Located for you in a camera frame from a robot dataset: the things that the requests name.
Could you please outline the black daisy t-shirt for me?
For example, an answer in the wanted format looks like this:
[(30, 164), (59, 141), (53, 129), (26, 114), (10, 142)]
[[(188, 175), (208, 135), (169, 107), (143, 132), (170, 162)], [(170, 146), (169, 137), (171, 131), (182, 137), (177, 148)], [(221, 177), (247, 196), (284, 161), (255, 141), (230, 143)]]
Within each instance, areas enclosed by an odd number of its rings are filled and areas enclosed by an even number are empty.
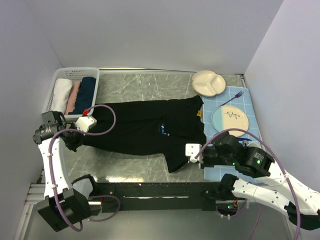
[(108, 103), (115, 113), (97, 107), (92, 114), (97, 124), (90, 132), (111, 131), (86, 135), (82, 143), (128, 155), (163, 154), (168, 172), (173, 173), (188, 162), (186, 144), (206, 143), (204, 124), (197, 115), (202, 105), (198, 95), (185, 99)]

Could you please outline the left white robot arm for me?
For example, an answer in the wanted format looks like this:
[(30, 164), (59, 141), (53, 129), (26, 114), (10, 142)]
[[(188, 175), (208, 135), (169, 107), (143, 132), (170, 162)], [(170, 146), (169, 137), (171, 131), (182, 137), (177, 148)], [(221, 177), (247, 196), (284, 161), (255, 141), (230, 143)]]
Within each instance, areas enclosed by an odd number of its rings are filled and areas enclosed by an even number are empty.
[(65, 165), (65, 147), (70, 136), (67, 121), (58, 111), (42, 114), (43, 124), (32, 137), (41, 153), (45, 174), (44, 199), (36, 204), (46, 223), (59, 232), (67, 227), (83, 230), (82, 221), (91, 216), (89, 201), (97, 199), (100, 189), (87, 174), (70, 181)]

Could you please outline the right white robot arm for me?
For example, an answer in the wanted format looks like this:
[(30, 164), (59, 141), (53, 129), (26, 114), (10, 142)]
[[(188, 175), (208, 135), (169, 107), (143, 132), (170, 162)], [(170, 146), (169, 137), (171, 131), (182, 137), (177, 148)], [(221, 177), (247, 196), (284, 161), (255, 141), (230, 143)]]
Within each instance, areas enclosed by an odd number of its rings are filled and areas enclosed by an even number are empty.
[(214, 152), (205, 159), (221, 160), (240, 174), (259, 182), (256, 185), (226, 173), (213, 197), (219, 200), (236, 197), (257, 202), (284, 214), (298, 229), (319, 229), (320, 193), (287, 172), (268, 146), (265, 149), (243, 146), (228, 130), (223, 130), (199, 152), (205, 155)]

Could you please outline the purple plastic knife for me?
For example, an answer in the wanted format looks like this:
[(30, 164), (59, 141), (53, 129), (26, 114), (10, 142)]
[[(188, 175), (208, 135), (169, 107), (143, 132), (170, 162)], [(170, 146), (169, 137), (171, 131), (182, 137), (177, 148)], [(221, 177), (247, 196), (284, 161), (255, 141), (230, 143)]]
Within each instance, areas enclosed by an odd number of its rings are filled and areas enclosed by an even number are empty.
[(250, 138), (245, 138), (245, 137), (237, 137), (238, 141), (252, 141)]

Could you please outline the blue grey cup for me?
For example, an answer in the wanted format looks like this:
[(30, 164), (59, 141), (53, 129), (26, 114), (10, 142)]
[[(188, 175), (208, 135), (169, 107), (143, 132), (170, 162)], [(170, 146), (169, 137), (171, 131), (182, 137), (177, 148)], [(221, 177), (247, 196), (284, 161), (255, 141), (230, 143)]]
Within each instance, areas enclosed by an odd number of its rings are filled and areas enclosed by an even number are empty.
[(248, 147), (255, 147), (255, 148), (261, 148), (261, 146), (258, 143), (250, 142), (247, 144)]

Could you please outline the cream and blue plate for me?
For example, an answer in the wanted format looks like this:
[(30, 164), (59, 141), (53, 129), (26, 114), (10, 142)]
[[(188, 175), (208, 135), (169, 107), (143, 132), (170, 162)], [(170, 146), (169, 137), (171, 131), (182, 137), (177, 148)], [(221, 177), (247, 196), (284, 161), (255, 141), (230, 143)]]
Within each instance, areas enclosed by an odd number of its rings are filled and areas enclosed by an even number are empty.
[(211, 120), (218, 132), (226, 129), (241, 129), (244, 131), (249, 129), (247, 115), (241, 109), (232, 105), (217, 107), (211, 115)]

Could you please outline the navy rolled t-shirt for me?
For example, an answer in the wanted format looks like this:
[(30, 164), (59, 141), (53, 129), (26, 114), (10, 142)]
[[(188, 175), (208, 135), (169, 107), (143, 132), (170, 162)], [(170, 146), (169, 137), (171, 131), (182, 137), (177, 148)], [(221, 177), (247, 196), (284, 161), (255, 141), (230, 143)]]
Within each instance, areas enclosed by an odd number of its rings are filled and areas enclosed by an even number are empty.
[(96, 78), (84, 77), (80, 83), (78, 93), (75, 99), (74, 109), (69, 110), (69, 115), (81, 115), (85, 110), (92, 106), (94, 92), (96, 87)]

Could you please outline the pink rolled t-shirt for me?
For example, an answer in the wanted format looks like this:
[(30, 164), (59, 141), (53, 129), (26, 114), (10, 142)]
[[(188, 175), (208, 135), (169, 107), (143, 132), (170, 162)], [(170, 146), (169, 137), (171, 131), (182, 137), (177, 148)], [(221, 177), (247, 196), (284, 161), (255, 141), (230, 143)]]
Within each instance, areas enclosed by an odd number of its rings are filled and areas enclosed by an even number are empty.
[(69, 93), (69, 97), (66, 104), (65, 115), (69, 115), (74, 109), (76, 104), (77, 95), (81, 86), (80, 81), (74, 81)]

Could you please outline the white rolled t-shirt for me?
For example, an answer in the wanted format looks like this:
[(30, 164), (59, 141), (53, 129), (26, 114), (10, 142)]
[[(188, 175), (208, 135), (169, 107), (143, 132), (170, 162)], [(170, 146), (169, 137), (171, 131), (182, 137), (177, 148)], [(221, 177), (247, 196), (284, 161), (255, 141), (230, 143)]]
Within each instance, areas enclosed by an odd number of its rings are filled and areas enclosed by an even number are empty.
[(72, 81), (65, 78), (58, 78), (55, 81), (51, 104), (52, 111), (61, 112), (63, 114), (65, 113), (72, 85)]

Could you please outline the purple plastic fork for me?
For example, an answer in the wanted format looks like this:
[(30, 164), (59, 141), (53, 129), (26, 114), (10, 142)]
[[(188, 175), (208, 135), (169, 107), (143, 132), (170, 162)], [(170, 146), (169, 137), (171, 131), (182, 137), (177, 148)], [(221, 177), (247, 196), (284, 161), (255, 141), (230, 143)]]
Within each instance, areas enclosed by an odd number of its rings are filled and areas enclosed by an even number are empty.
[(231, 102), (231, 101), (234, 100), (234, 99), (240, 98), (243, 94), (244, 94), (244, 91), (241, 90), (241, 91), (238, 92), (234, 97), (232, 97), (232, 98), (229, 99), (228, 101), (226, 101), (226, 102), (224, 102), (223, 104), (221, 104), (220, 107), (226, 105), (227, 103)]

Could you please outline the white plastic basket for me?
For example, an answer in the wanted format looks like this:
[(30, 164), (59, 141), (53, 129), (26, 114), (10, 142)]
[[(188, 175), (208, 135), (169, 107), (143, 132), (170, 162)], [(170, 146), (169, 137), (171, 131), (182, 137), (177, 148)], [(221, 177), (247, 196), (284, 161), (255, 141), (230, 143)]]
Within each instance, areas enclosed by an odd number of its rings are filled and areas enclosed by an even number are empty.
[(100, 70), (95, 67), (67, 67), (55, 71), (42, 113), (58, 111), (68, 121), (91, 116), (96, 105)]

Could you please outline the cream divided dish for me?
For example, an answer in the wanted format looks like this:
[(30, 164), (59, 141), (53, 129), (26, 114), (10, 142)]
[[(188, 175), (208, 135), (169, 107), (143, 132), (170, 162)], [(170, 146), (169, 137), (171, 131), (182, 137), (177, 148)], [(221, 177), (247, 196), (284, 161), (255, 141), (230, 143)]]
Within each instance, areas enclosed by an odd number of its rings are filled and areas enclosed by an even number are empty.
[(193, 89), (201, 96), (214, 97), (226, 89), (225, 79), (210, 70), (196, 72), (191, 80)]

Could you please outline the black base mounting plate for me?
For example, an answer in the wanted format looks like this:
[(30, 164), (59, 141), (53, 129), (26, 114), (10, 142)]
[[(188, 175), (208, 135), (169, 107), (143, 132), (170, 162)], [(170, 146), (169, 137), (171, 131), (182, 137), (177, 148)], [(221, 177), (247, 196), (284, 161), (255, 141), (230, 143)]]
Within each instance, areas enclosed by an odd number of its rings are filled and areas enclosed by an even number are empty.
[(237, 198), (218, 182), (101, 182), (89, 194), (101, 203), (103, 213), (121, 211), (192, 210), (215, 211), (216, 202)]

